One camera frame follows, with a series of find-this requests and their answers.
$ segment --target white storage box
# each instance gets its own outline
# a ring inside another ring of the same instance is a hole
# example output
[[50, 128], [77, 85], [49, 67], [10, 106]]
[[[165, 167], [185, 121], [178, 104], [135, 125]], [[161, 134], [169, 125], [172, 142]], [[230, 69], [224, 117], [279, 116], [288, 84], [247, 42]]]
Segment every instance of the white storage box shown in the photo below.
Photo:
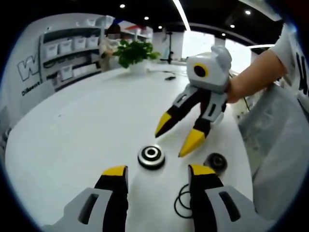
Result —
[[46, 58], [52, 58], [58, 55], [58, 44], [51, 44], [45, 47], [46, 49]]
[[80, 76], [81, 74], [82, 74], [81, 68], [73, 69], [73, 76], [74, 77]]
[[74, 50], [81, 50], [86, 48], [86, 38], [74, 39]]
[[68, 80], [73, 77], [73, 65], [65, 66], [60, 69], [60, 79], [62, 81]]
[[63, 41], [59, 44], [59, 52], [68, 53], [72, 51], [72, 40]]
[[87, 19], [87, 25], [88, 26], [95, 26], [96, 25], [96, 20], [93, 18]]
[[98, 37], [87, 38], [87, 47], [98, 47]]

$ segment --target small black object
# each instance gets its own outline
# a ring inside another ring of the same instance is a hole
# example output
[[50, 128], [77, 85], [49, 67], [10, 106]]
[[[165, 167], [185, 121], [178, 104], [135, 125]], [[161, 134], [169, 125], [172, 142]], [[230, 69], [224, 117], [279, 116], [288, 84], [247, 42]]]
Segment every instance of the small black object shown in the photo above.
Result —
[[178, 216], [180, 216], [181, 218], [191, 219], [191, 218], [192, 218], [192, 214], [191, 214], [190, 216], [181, 215], [181, 214], [178, 212], [177, 207], [176, 207], [177, 201], [179, 200], [179, 203], [180, 203], [180, 205], [181, 205], [183, 208], [185, 208], [185, 209], [187, 209], [187, 210], [191, 210], [190, 207], [184, 205], [184, 204], [182, 203], [182, 201], [181, 201], [181, 196], [183, 196], [183, 195], [185, 195], [185, 194], [187, 194], [187, 193], [190, 193], [189, 191], [183, 192], [183, 190], [184, 190], [186, 187], [188, 187], [188, 186], [189, 186], [189, 184], [186, 184], [186, 185], [184, 185], [184, 186], [180, 189], [180, 191], [179, 191], [179, 193], [178, 193], [178, 197], [176, 198], [176, 200], [175, 200], [175, 202], [174, 202], [174, 210], [175, 210], [175, 213], [176, 213]]
[[171, 81], [171, 80], [174, 80], [176, 77], [175, 76], [170, 76], [170, 77], [167, 77], [165, 78], [166, 81]]
[[212, 168], [217, 175], [221, 175], [227, 168], [227, 161], [219, 153], [211, 153], [204, 162], [205, 166]]
[[142, 167], [148, 170], [157, 170], [165, 163], [165, 155], [158, 145], [148, 145], [141, 148], [138, 153], [138, 161]]

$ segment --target human hand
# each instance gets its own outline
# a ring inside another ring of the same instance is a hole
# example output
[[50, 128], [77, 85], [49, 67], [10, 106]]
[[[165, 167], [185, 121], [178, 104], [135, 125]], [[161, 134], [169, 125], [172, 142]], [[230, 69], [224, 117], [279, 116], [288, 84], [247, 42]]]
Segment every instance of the human hand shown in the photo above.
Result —
[[237, 88], [237, 83], [235, 79], [231, 79], [226, 88], [227, 93], [227, 103], [236, 103], [239, 101], [240, 91]]
[[113, 51], [112, 50], [110, 50], [110, 49], [108, 49], [108, 50], [106, 50], [105, 52], [104, 52], [104, 54], [107, 56], [107, 57], [111, 57], [112, 55], [113, 55]]

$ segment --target yellow ring eye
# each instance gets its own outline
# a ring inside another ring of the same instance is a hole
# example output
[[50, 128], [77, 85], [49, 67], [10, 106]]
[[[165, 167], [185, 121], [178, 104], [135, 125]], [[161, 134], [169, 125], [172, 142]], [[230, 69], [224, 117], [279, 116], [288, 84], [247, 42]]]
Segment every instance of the yellow ring eye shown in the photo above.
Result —
[[196, 63], [194, 65], [194, 73], [199, 77], [207, 77], [208, 69], [204, 64]]

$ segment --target white t-shirt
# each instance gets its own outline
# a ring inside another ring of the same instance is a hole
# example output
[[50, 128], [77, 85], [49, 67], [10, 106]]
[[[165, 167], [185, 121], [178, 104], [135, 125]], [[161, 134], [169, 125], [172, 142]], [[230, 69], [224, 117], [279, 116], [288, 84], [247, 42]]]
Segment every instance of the white t-shirt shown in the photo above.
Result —
[[309, 112], [309, 86], [307, 80], [309, 69], [297, 41], [296, 28], [293, 25], [284, 24], [280, 38], [270, 50], [277, 55], [286, 67], [292, 86], [294, 86], [294, 89], [298, 89], [297, 98], [306, 111]]
[[[112, 39], [109, 39], [108, 37], [105, 37], [104, 39], [102, 39], [101, 43], [99, 44], [100, 55], [102, 55], [107, 50], [115, 52], [119, 44], [120, 44], [120, 39], [112, 40]], [[101, 58], [99, 62], [100, 62], [100, 66], [103, 72], [120, 67], [119, 65], [117, 65], [118, 58], [114, 56]]]
[[[285, 65], [297, 98], [309, 111], [308, 65], [296, 39], [296, 30], [284, 25], [271, 50]], [[272, 95], [266, 132], [274, 134], [272, 147], [253, 180], [256, 211], [265, 219], [278, 220], [301, 187], [309, 168], [309, 123], [294, 95], [280, 88]]]

